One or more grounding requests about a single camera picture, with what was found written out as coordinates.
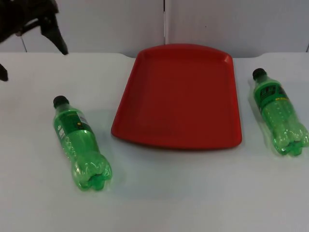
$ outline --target green label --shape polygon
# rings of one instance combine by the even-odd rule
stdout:
[[[60,141],[74,131],[86,130],[92,132],[85,116],[76,111],[67,111],[58,116],[55,119],[54,127]]]
[[[260,111],[271,102],[278,100],[289,101],[288,96],[279,83],[267,83],[261,86],[255,91],[254,98]]]

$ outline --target red plastic tray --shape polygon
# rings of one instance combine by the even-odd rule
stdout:
[[[141,51],[115,116],[112,134],[167,148],[239,145],[241,127],[231,56],[192,44]]]

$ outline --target bottle cap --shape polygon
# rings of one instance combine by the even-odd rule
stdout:
[[[57,96],[54,98],[55,109],[62,104],[69,104],[69,103],[70,103],[69,100],[65,96]]]
[[[253,80],[256,80],[257,78],[259,78],[260,76],[265,76],[267,75],[267,72],[264,69],[258,68],[256,70],[254,70],[253,72]]]

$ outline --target gray wall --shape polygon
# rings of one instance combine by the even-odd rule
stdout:
[[[233,57],[305,52],[308,0],[166,0],[167,43],[215,47]]]
[[[56,0],[70,52],[119,52],[166,43],[215,47],[233,57],[304,52],[309,43],[308,0]],[[29,52],[58,52],[39,29],[24,35]],[[24,51],[20,38],[0,51]]]
[[[71,52],[138,51],[164,43],[163,0],[56,0],[59,28]],[[40,30],[23,36],[28,52],[58,52]],[[24,51],[11,37],[0,51]]]

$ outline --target green plastic bottle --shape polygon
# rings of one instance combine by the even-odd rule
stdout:
[[[81,190],[101,190],[112,178],[107,159],[100,154],[95,135],[83,113],[70,106],[68,99],[54,99],[54,128],[61,145],[72,163],[72,176]]]
[[[309,134],[299,122],[280,82],[270,79],[264,69],[256,69],[253,79],[254,99],[272,134],[276,150],[282,155],[300,155],[302,148],[309,146]]]

